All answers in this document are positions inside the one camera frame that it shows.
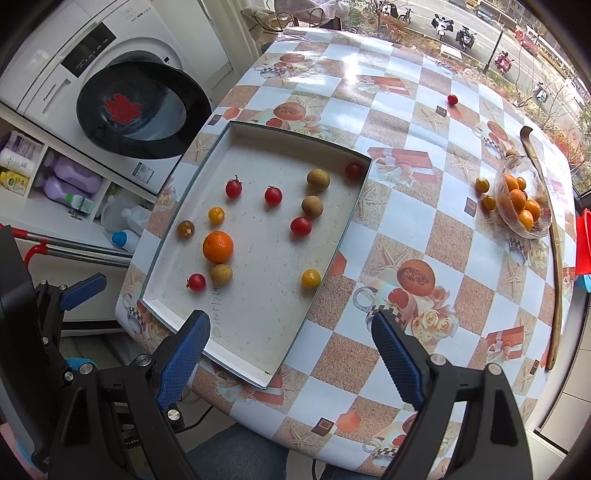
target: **car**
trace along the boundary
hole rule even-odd
[[[536,45],[532,43],[532,41],[529,38],[523,37],[523,39],[519,43],[524,48],[524,50],[530,52],[534,57],[538,56],[539,49]]]

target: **yellow bottle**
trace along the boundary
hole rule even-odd
[[[0,183],[11,192],[25,195],[29,179],[13,171],[3,171],[0,173]]]

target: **wooden stick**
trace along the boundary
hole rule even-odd
[[[550,223],[550,244],[552,246],[552,256],[554,258],[554,318],[552,319],[552,330],[550,332],[550,348],[548,350],[548,360],[546,362],[546,370],[550,371],[554,368],[556,363],[556,355],[558,353],[558,346],[560,344],[560,331],[562,329],[562,295],[563,295],[563,281],[562,281],[562,247],[560,245],[560,235],[558,234],[558,225],[556,224],[556,215],[554,215],[554,208],[552,207],[552,201],[546,180],[542,173],[542,166],[538,155],[535,153],[535,149],[531,144],[530,133],[532,128],[525,126],[521,128],[519,133],[521,137],[521,143],[525,148],[525,153],[534,164],[535,169],[538,171],[542,185],[544,186],[544,193],[548,199],[548,205],[550,212],[552,213],[552,220]]]

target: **purple bottle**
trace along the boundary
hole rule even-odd
[[[83,191],[70,185],[68,182],[61,181],[58,178],[51,177],[44,178],[43,176],[37,177],[34,183],[35,187],[43,189],[46,197],[64,205],[70,206],[70,203],[66,200],[66,195],[80,195],[87,197],[87,194]]]
[[[68,157],[57,154],[48,155],[43,164],[46,167],[53,168],[56,177],[74,185],[74,187],[78,187],[80,190],[94,194],[100,189],[103,180],[101,176]]]

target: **washing machine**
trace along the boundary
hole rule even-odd
[[[1,101],[154,194],[210,98],[148,0],[62,3],[0,79]]]

